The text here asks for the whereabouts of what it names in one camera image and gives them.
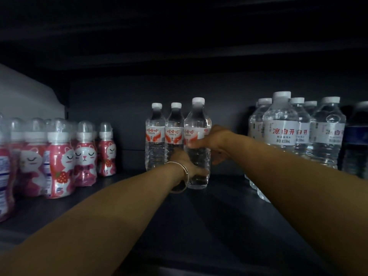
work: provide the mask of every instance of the white wall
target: white wall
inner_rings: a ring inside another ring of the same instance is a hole
[[[50,87],[0,64],[0,112],[29,120],[64,118],[65,110]]]

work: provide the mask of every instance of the silver bracelet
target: silver bracelet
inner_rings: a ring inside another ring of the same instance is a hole
[[[189,183],[189,171],[188,171],[188,169],[186,168],[186,166],[185,166],[185,165],[183,165],[183,164],[181,164],[181,163],[178,163],[178,162],[166,162],[165,164],[168,164],[168,163],[175,163],[175,164],[178,164],[179,166],[181,166],[181,167],[184,169],[184,172],[185,172],[185,174],[186,174],[186,182],[184,182],[184,183],[185,183],[185,188],[184,188],[184,189],[182,189],[182,190],[176,191],[176,190],[175,190],[175,188],[176,188],[176,187],[178,187],[178,186],[180,185],[180,183],[179,183],[179,185],[175,186],[175,187],[170,191],[170,193],[173,193],[173,194],[179,194],[179,193],[181,193],[181,192],[184,192],[184,191],[185,191],[185,189],[186,189],[186,187],[187,187],[187,185],[188,185],[188,183]]]

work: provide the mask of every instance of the person's right arm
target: person's right arm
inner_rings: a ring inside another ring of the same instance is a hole
[[[368,274],[368,181],[219,126],[189,145],[232,158],[316,251],[345,274]]]

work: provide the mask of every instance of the black shelf surface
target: black shelf surface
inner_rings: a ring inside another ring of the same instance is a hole
[[[15,216],[0,224],[0,251],[21,243],[93,193],[135,174],[100,178],[94,186],[78,188],[62,199],[18,201]],[[167,197],[122,268],[132,271],[148,264],[160,267],[157,275],[178,271],[329,275],[323,261],[281,214],[259,199],[246,179],[231,176],[212,176],[204,190],[188,189]]]

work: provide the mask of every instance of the blue label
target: blue label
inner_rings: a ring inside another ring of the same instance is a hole
[[[348,144],[368,145],[368,126],[346,127],[344,142]]]

